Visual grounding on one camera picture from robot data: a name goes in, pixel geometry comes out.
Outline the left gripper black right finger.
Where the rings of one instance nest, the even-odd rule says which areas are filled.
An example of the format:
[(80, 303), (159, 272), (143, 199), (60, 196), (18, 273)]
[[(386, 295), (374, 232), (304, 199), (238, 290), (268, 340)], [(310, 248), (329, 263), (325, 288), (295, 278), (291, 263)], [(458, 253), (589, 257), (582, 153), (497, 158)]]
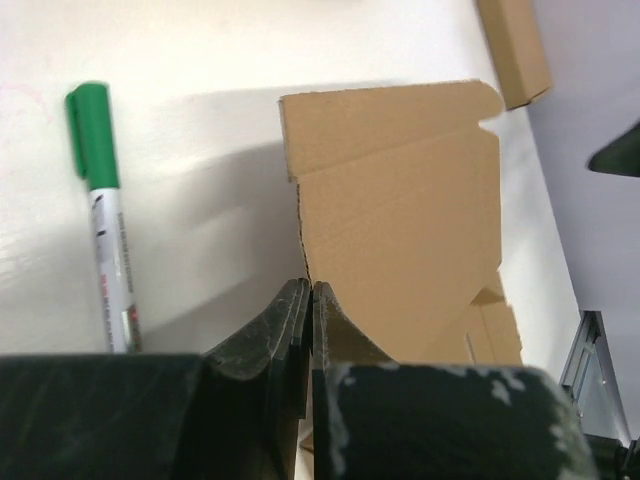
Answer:
[(391, 360), (340, 307), (312, 300), (318, 479), (594, 479), (575, 409), (544, 371)]

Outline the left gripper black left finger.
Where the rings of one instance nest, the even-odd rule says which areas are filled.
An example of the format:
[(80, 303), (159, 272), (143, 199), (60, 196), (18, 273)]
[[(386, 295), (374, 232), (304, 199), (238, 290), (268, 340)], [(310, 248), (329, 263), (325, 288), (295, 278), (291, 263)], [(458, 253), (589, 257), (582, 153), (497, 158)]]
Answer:
[(5, 479), (291, 479), (311, 286), (286, 282), (203, 354), (1, 360)]

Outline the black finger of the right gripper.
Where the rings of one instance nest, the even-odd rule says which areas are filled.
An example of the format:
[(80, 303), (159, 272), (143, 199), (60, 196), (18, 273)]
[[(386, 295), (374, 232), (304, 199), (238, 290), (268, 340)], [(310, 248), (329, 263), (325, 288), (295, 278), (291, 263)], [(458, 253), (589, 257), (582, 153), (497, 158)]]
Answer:
[(597, 151), (587, 168), (592, 172), (638, 178), (640, 176), (640, 124)]

